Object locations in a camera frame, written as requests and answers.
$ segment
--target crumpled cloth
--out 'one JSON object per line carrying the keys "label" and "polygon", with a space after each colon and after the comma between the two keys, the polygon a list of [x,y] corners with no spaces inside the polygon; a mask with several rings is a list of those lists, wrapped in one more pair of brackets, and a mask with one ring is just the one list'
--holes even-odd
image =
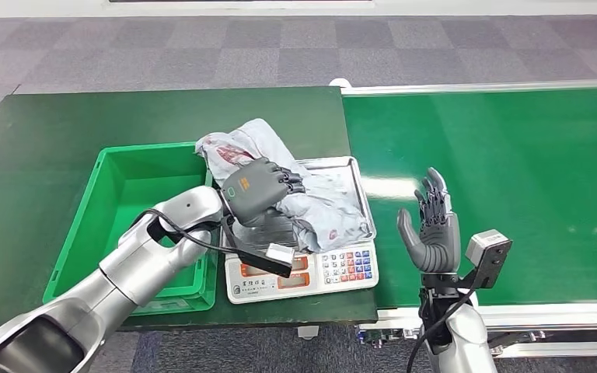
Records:
{"label": "crumpled cloth", "polygon": [[196,153],[207,160],[214,180],[223,181],[254,159],[267,157],[303,178],[305,193],[289,194],[274,206],[293,223],[299,247],[322,253],[359,241],[369,233],[354,191],[338,187],[338,178],[313,175],[299,165],[271,126],[254,119],[230,132],[201,138]]}

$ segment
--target metal tray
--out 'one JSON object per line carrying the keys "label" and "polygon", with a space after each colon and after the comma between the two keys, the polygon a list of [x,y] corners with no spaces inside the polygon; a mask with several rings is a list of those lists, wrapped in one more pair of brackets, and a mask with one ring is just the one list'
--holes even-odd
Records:
{"label": "metal tray", "polygon": [[[369,234],[358,242],[352,242],[352,245],[369,242],[376,237],[376,227],[369,210],[369,202],[362,189],[358,161],[354,157],[303,159],[297,163],[306,167],[312,174],[328,175],[334,178],[336,182],[333,184],[333,188],[346,191],[347,195],[351,196],[351,203],[358,207],[369,227]],[[294,237],[292,222],[279,214],[268,215],[264,225],[256,228],[246,228],[235,223],[232,232],[258,250],[266,250],[270,243],[292,247],[297,251],[304,249],[299,247],[296,237]],[[223,232],[221,232],[220,244],[231,247]]]}

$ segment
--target gray robotic hand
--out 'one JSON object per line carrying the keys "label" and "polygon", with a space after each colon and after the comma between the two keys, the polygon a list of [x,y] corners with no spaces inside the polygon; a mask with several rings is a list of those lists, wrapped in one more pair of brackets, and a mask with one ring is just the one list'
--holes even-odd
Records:
{"label": "gray robotic hand", "polygon": [[452,211],[447,185],[433,167],[422,179],[425,195],[415,190],[420,205],[420,234],[411,226],[410,214],[401,209],[397,228],[415,267],[425,273],[452,273],[459,269],[461,240],[459,219]]}
{"label": "gray robotic hand", "polygon": [[305,193],[301,176],[266,158],[238,169],[222,186],[229,210],[246,227],[262,225],[273,206],[293,193]]}

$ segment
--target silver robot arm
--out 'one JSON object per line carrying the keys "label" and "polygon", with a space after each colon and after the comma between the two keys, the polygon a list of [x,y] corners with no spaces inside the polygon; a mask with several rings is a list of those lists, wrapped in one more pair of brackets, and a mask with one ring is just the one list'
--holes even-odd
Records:
{"label": "silver robot arm", "polygon": [[[497,373],[486,326],[469,298],[476,289],[493,287],[511,240],[494,229],[474,235],[466,257],[475,267],[459,277],[459,220],[452,211],[441,174],[430,168],[427,175],[423,180],[425,194],[415,191],[420,205],[420,233],[413,230],[406,210],[402,209],[397,217],[397,228],[422,281],[419,315],[424,326],[411,351],[407,372],[417,349],[425,343],[436,373]],[[462,294],[459,289],[468,291]]]}
{"label": "silver robot arm", "polygon": [[[250,182],[240,183],[242,178]],[[267,159],[233,173],[223,190],[229,193],[199,186],[154,206],[153,212],[165,215],[193,239],[175,235],[174,246],[162,246],[160,237],[177,234],[176,229],[158,213],[143,214],[88,277],[52,302],[2,325],[0,373],[87,372],[117,327],[205,253],[204,244],[211,241],[208,227],[228,224],[228,218],[241,218],[242,224],[256,221],[287,194],[305,191],[297,175]],[[279,275],[288,275],[292,268],[246,247],[236,248],[236,253]]]}
{"label": "silver robot arm", "polygon": [[427,351],[434,373],[497,373],[488,348],[488,335],[481,315],[464,304],[452,314],[445,326],[452,342],[430,345]]}

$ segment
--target floor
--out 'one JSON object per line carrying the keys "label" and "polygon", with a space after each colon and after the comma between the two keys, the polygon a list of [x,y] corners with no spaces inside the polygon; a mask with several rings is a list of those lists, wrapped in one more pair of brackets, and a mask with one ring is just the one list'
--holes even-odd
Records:
{"label": "floor", "polygon": [[[597,16],[0,19],[0,100],[14,92],[597,79]],[[346,326],[118,333],[93,372],[402,371]],[[421,356],[414,371],[429,371]],[[593,372],[597,358],[500,360],[501,372]]]}

